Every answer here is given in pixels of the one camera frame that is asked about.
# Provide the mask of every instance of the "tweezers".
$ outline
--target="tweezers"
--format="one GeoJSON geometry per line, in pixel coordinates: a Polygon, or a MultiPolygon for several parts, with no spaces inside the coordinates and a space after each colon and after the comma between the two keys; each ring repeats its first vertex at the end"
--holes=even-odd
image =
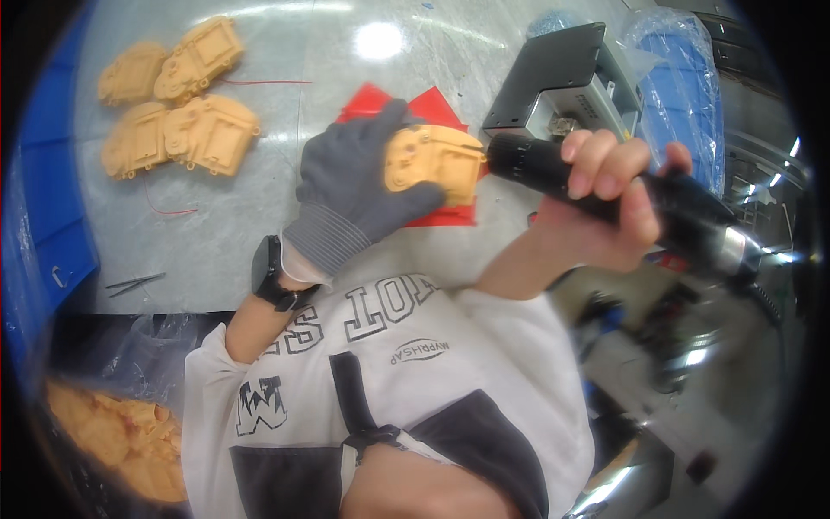
{"type": "Polygon", "coordinates": [[[104,288],[118,288],[119,286],[127,286],[124,290],[117,291],[115,294],[111,295],[110,297],[120,296],[121,294],[125,294],[129,291],[133,291],[139,286],[142,286],[145,283],[149,283],[151,281],[161,279],[162,277],[166,276],[167,272],[162,272],[161,274],[155,274],[154,276],[147,276],[147,277],[136,277],[135,279],[131,279],[126,282],[115,283],[114,285],[105,286],[104,288]]]}

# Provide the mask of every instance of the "gray workbench surface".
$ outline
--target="gray workbench surface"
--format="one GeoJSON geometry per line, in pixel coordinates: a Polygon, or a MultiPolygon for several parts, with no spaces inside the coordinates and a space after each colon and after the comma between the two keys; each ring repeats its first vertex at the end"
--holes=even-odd
{"type": "MultiPolygon", "coordinates": [[[[76,149],[81,191],[100,275],[86,308],[94,313],[225,311],[250,290],[250,260],[262,236],[276,233],[297,209],[294,189],[303,144],[323,131],[359,86],[370,81],[412,99],[437,86],[462,122],[480,124],[525,41],[528,25],[550,9],[622,29],[619,0],[101,0],[81,53],[76,93],[76,149]],[[238,99],[261,117],[262,137],[235,178],[199,167],[164,164],[141,178],[114,181],[100,149],[123,109],[101,106],[100,72],[138,40],[167,48],[217,14],[236,20],[247,48],[224,77],[304,80],[310,85],[235,86],[208,93],[238,99]],[[167,272],[163,280],[110,299],[104,286],[167,272]]],[[[473,281],[527,225],[540,197],[488,176],[477,188],[472,228],[403,229],[356,257],[338,283],[401,271],[425,272],[444,286],[473,281]]]]}

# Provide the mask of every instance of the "metal machine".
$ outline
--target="metal machine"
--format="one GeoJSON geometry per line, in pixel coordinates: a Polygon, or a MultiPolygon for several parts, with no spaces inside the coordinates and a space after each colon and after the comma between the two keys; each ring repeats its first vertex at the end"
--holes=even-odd
{"type": "Polygon", "coordinates": [[[630,139],[642,114],[642,92],[605,24],[589,23],[529,39],[501,87],[482,129],[536,139],[611,130],[630,139]]]}

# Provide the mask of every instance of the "gray work glove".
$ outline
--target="gray work glove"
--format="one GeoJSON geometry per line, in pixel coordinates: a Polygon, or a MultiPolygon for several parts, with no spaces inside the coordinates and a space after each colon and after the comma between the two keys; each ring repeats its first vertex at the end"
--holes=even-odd
{"type": "Polygon", "coordinates": [[[406,102],[391,100],[376,117],[335,123],[305,145],[296,191],[300,216],[283,229],[282,241],[324,276],[295,277],[295,262],[286,264],[284,253],[289,276],[325,282],[358,252],[444,204],[444,190],[433,182],[386,189],[386,144],[407,117],[406,102]]]}

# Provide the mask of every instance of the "electric screwdriver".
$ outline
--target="electric screwdriver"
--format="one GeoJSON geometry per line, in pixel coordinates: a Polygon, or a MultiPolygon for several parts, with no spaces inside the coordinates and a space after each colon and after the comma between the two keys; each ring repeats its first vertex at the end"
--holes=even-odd
{"type": "MultiPolygon", "coordinates": [[[[499,133],[486,157],[494,175],[618,223],[619,199],[605,201],[593,194],[580,200],[568,197],[571,166],[562,161],[559,144],[499,133]]],[[[764,254],[717,197],[680,171],[669,171],[665,177],[644,172],[640,178],[660,223],[659,245],[706,277],[733,288],[753,286],[764,254]]]]}

